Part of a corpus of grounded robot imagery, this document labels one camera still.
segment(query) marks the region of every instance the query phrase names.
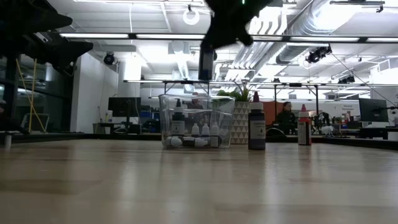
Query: green plant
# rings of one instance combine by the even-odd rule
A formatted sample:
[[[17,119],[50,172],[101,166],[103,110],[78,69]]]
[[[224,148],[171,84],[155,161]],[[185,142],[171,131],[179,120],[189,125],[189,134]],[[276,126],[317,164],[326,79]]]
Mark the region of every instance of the green plant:
[[[217,95],[218,96],[235,97],[236,102],[250,102],[251,98],[253,97],[252,94],[250,94],[251,87],[247,88],[246,82],[243,82],[243,84],[242,84],[243,88],[236,82],[235,82],[235,84],[236,84],[236,86],[238,86],[239,91],[232,91],[232,92],[227,93],[224,90],[220,90]]]

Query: computer monitor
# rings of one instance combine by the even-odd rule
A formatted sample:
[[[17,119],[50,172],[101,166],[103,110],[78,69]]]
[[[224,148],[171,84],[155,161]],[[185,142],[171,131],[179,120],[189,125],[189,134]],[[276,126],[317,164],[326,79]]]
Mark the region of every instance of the computer monitor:
[[[388,122],[387,102],[385,100],[359,99],[361,121]]]
[[[109,97],[108,110],[113,111],[112,116],[138,117],[141,108],[141,98],[139,97]]]

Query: potted plant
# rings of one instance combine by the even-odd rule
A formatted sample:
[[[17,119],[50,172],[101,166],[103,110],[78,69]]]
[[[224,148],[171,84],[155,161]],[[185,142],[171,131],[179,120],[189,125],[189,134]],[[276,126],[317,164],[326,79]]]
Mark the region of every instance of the potted plant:
[[[234,113],[231,127],[231,144],[247,144],[249,137],[248,114],[250,113],[250,101],[252,94],[247,83],[243,82],[243,88],[235,82],[239,91],[227,93],[223,90],[218,92],[218,96],[235,97]]]

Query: clear plastic bin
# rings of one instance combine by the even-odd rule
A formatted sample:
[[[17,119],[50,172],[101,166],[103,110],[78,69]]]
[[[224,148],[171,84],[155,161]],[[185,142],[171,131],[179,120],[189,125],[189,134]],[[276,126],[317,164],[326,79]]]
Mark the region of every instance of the clear plastic bin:
[[[183,130],[176,135],[172,131],[172,127],[176,128],[175,123],[172,124],[173,114],[180,100],[183,118],[180,116],[180,123],[183,123]],[[178,96],[178,95],[160,95],[160,124],[162,128],[162,144],[165,148],[176,147],[195,147],[195,148],[215,148],[215,144],[207,135],[202,135],[203,127],[209,127],[209,131],[216,130],[218,127],[219,141],[217,147],[227,148],[231,139],[231,125],[234,111],[235,98],[228,96]],[[192,129],[197,124],[200,135],[192,136]],[[195,138],[201,144],[189,144]]]

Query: table surface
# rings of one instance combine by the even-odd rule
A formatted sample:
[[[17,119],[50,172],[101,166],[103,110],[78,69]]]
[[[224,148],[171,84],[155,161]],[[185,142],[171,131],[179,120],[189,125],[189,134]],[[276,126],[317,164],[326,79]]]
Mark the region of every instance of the table surface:
[[[397,223],[398,153],[76,140],[0,151],[0,223]]]

